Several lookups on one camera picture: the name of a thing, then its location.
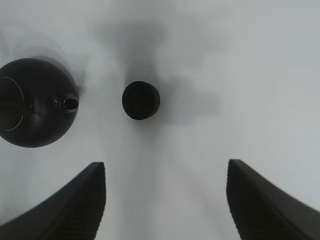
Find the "black round disc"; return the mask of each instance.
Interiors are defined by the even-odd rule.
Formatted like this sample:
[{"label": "black round disc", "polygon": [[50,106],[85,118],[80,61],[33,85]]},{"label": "black round disc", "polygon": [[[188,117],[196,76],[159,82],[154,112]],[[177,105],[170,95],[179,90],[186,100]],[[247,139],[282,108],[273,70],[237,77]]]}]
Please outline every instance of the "black round disc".
[{"label": "black round disc", "polygon": [[135,81],[124,90],[122,105],[130,118],[144,120],[157,112],[160,106],[160,96],[157,89],[151,84]]}]

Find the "small hole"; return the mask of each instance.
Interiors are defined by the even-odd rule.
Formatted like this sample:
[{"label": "small hole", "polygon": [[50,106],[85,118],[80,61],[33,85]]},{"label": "small hole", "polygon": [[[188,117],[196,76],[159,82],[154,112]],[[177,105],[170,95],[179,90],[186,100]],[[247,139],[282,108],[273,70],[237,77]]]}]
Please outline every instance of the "small hole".
[{"label": "small hole", "polygon": [[79,102],[76,99],[69,98],[64,101],[64,107],[68,110],[75,110],[79,106]]}]

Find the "black sphere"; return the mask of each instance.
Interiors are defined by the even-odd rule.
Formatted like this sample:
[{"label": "black sphere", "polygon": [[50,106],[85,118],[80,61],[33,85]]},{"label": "black sphere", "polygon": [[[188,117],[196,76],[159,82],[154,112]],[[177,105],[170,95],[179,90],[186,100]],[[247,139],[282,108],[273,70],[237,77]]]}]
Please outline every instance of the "black sphere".
[{"label": "black sphere", "polygon": [[0,136],[12,144],[37,148],[57,141],[78,104],[73,80],[50,62],[23,58],[0,69]]}]

